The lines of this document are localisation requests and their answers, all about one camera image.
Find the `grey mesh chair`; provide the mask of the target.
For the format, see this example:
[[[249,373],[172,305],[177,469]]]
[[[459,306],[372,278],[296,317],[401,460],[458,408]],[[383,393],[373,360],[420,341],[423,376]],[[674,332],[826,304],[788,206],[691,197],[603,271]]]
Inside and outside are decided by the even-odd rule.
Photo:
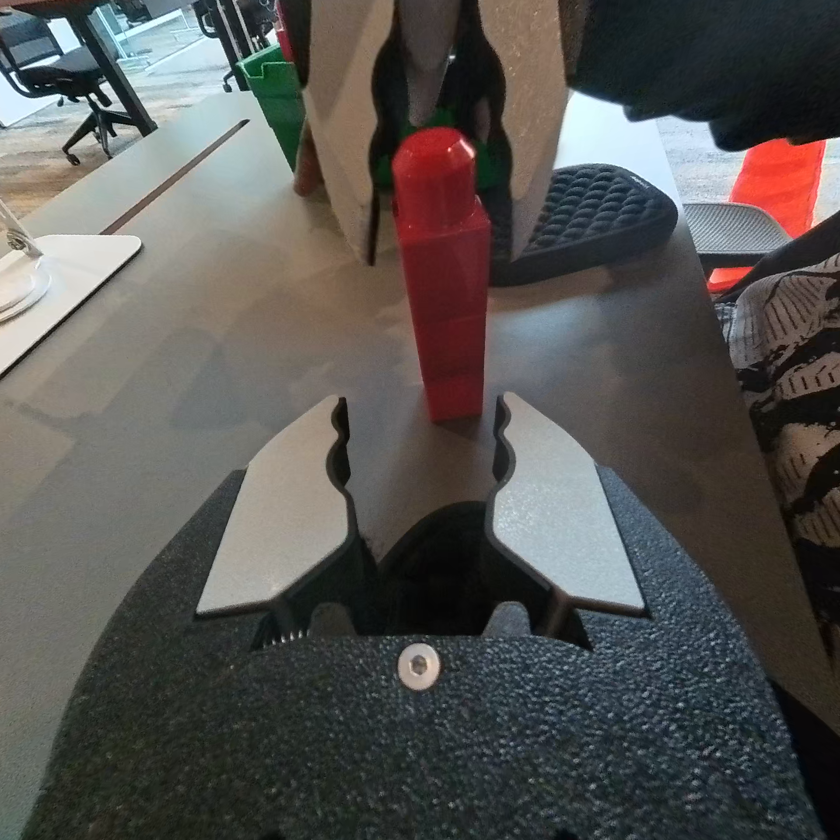
[[[754,205],[687,203],[684,213],[707,277],[713,270],[749,270],[793,240],[771,215]]]

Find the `black office chair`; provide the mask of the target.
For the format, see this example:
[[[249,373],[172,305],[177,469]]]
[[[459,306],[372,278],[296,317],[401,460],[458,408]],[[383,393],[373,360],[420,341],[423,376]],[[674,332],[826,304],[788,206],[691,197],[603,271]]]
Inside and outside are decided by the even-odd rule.
[[[61,150],[72,165],[80,165],[75,145],[92,135],[107,158],[112,158],[109,139],[117,138],[114,127],[135,125],[131,117],[111,110],[112,101],[102,89],[106,78],[88,48],[65,51],[47,22],[34,15],[2,11],[1,73],[12,89],[26,99],[50,96],[64,101],[85,101],[89,114]]]

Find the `brown-top desk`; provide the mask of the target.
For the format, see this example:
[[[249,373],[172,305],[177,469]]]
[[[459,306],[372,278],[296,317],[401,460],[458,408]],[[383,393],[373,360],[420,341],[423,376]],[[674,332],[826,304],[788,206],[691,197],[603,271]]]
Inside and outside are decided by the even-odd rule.
[[[123,107],[122,112],[115,112],[92,106],[93,118],[100,124],[101,145],[107,151],[106,129],[113,123],[132,125],[143,137],[156,131],[158,126],[91,21],[93,12],[101,5],[104,5],[103,1],[2,2],[2,7],[10,7],[34,18],[65,19],[68,22],[80,41],[80,47],[63,54],[50,65],[15,69],[18,91],[27,98],[56,94],[72,101],[95,95],[107,107],[110,100],[102,93],[99,82],[106,81]]]

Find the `person's right hand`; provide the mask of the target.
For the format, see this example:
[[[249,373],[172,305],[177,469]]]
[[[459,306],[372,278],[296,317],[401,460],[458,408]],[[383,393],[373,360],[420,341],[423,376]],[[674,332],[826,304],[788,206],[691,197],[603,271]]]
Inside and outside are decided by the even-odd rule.
[[[301,197],[308,197],[323,187],[324,181],[318,154],[314,149],[301,149],[297,157],[293,190]]]

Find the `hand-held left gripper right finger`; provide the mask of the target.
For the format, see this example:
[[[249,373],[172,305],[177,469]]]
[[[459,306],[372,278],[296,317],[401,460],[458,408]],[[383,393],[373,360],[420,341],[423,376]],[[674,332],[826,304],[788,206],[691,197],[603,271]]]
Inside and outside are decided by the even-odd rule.
[[[490,546],[560,611],[641,617],[646,605],[597,465],[514,392],[497,398]]]

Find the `black quilted wrist rest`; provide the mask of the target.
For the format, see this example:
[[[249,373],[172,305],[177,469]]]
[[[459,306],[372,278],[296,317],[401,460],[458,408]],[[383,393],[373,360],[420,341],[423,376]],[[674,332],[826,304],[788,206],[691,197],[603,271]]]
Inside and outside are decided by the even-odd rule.
[[[640,256],[666,241],[679,210],[653,184],[613,164],[552,172],[526,248],[510,257],[511,203],[500,186],[480,195],[490,219],[489,285],[521,287]]]

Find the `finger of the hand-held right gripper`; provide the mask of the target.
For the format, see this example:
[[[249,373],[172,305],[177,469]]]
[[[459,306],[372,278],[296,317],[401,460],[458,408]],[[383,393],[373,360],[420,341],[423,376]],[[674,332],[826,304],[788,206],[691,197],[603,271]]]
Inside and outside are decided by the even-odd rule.
[[[500,126],[511,167],[510,256],[528,246],[550,188],[568,91],[557,1],[479,1],[504,80]]]
[[[371,143],[378,124],[375,63],[393,22],[392,1],[311,2],[303,101],[324,188],[356,258],[375,262],[378,199]]]

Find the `white document stand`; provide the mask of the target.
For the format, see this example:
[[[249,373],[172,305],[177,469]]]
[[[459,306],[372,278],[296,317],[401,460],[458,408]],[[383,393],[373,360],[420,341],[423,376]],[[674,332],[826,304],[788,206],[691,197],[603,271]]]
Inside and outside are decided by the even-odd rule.
[[[139,254],[132,235],[35,237],[1,203],[1,374],[11,371]]]

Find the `black white patterned clothing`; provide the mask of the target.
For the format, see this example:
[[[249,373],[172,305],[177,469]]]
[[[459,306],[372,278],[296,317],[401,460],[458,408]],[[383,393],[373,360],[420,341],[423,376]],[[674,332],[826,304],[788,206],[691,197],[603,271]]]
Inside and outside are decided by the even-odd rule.
[[[839,649],[839,213],[715,302],[823,644]]]

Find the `green plastic bin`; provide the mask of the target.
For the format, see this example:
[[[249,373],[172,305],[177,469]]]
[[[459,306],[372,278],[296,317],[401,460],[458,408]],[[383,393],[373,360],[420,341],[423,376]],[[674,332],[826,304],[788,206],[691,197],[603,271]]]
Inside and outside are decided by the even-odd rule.
[[[271,45],[249,58],[239,61],[248,89],[255,95],[266,121],[276,135],[286,161],[295,171],[301,128],[306,116],[298,72],[294,64],[284,60],[279,45]],[[456,116],[455,83],[458,62],[452,59],[444,79],[437,107],[426,128],[454,128]],[[476,149],[476,188],[485,191],[500,186],[506,171],[501,142],[474,140]]]

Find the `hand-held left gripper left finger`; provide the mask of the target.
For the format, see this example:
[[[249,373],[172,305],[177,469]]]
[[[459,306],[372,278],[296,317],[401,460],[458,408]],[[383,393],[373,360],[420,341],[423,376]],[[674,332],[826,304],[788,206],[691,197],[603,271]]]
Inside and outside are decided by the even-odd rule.
[[[329,395],[249,461],[196,606],[200,617],[288,604],[295,617],[351,598],[361,549],[347,402]]]

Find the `person's right forearm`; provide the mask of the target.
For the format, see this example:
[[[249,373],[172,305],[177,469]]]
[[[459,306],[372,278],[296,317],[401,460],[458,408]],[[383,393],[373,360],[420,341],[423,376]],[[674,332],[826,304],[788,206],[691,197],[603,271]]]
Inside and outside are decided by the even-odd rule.
[[[572,89],[723,151],[839,134],[839,2],[559,2]]]

